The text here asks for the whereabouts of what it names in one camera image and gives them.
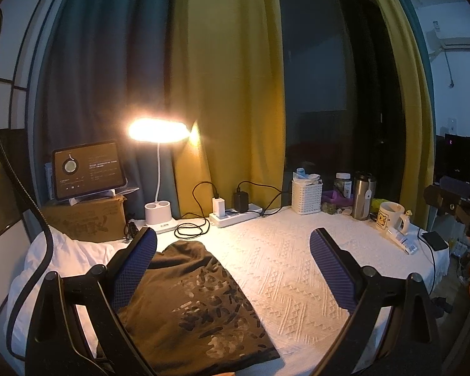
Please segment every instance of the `white lamp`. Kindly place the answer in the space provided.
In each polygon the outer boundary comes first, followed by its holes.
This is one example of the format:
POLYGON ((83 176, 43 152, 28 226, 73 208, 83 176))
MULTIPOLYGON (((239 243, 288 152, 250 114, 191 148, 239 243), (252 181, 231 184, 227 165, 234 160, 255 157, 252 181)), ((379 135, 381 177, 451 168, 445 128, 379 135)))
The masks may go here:
POLYGON ((129 135, 137 141, 157 143, 157 191, 155 202, 144 205, 146 225, 153 228, 156 233, 168 232, 176 229, 177 221, 172 217, 169 201, 159 201, 160 189, 160 143, 174 143, 190 135, 183 123, 161 119, 138 119, 129 127, 129 135))

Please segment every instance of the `white basket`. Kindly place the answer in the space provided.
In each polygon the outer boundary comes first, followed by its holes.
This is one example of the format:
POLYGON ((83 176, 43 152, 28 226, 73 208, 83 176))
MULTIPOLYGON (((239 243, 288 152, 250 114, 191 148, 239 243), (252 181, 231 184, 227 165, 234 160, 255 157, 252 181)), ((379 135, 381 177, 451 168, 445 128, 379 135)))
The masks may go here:
POLYGON ((293 182, 291 208, 300 215, 320 212, 322 184, 301 186, 293 182))

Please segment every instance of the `blue gripper pad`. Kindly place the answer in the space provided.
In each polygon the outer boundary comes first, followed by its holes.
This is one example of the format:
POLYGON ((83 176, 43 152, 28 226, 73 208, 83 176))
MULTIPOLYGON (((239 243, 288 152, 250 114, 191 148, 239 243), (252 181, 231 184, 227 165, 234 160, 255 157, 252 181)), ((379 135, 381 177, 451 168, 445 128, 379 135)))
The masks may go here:
POLYGON ((115 275, 113 297, 110 305, 115 312, 129 304, 141 278, 157 251, 157 234, 151 228, 143 228, 127 246, 130 250, 115 275))
POLYGON ((358 294, 354 275, 349 269, 358 269, 360 273, 360 266, 348 252, 336 245, 323 227, 311 233, 310 252, 338 305, 352 314, 357 307, 358 294))

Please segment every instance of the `black power adapter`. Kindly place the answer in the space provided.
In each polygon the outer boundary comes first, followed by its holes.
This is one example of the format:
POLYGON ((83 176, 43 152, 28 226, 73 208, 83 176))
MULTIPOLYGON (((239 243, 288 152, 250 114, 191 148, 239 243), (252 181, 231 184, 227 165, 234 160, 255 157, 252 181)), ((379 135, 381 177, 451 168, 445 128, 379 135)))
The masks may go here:
POLYGON ((233 193, 233 209, 239 213, 245 213, 249 210, 249 194, 237 189, 237 192, 233 193))

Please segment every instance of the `brown t-shirt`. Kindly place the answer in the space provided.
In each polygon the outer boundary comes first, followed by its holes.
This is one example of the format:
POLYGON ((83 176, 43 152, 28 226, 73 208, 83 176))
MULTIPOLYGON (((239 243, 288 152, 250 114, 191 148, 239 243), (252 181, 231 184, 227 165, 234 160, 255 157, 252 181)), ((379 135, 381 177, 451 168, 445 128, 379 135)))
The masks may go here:
POLYGON ((157 253, 118 316, 160 376, 209 376, 279 358, 250 301, 200 242, 157 253))

